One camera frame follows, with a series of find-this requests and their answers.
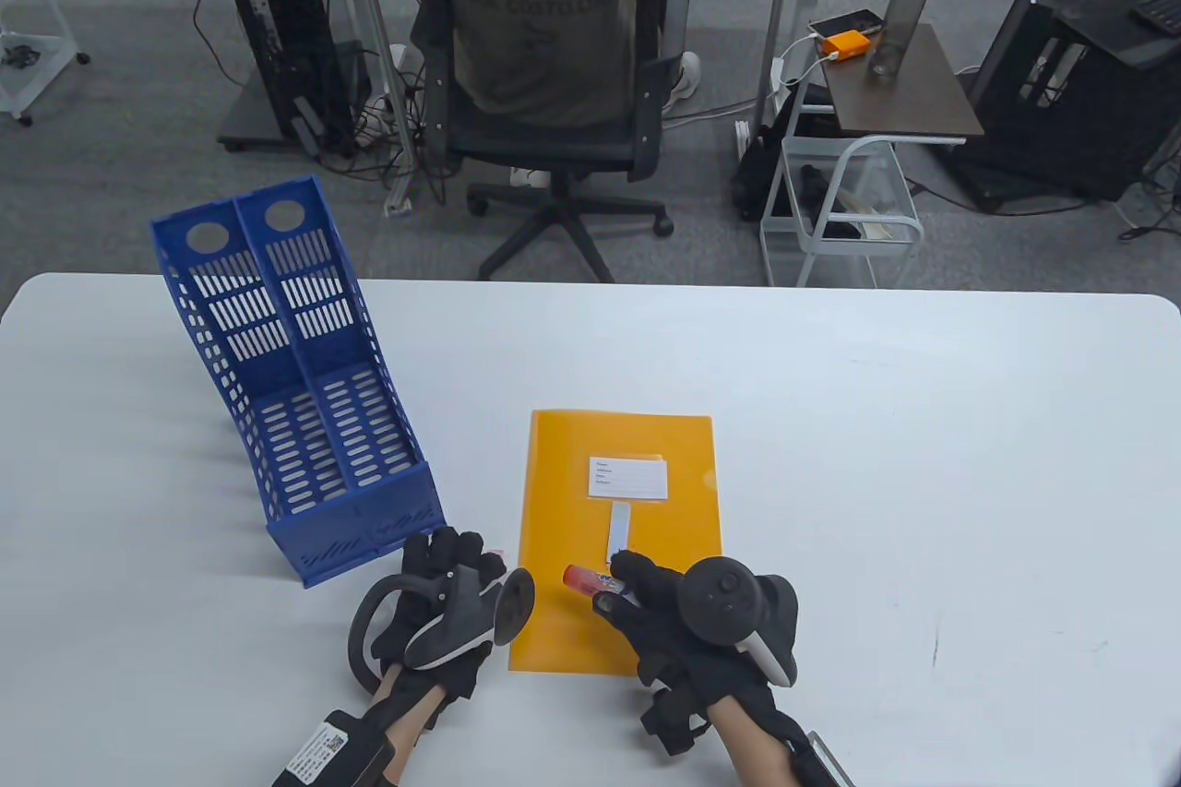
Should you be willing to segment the person's left hand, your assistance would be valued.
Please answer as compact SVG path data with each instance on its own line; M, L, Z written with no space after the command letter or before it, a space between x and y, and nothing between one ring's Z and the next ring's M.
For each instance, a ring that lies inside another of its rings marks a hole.
M476 570L481 588L507 574L503 558L484 548L483 538L477 532L459 533L454 527L442 527L432 535L412 535L402 548L402 572L435 579L446 575L455 566ZM425 598L404 594L398 598L392 622L381 635L376 636L370 653L379 661L381 674L394 668L398 674L394 687L411 698L424 698L428 690L439 687L444 697L437 708L442 714L457 700L469 700L477 683L478 669L492 650L492 642L485 640L461 653L452 661L416 672L404 661L405 649L419 627L425 627L433 618L432 605Z

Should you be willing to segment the person's right hand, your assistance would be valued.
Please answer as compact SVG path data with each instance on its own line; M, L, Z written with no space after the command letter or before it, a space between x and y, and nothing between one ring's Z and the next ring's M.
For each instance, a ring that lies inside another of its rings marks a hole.
M779 717L769 681L749 655L731 645L709 644L683 622L676 599L681 573L629 549L612 557L609 573L624 581L634 601L600 592L593 598L593 610L632 645L644 685L659 679L673 691L684 690L700 715L733 698L753 720Z

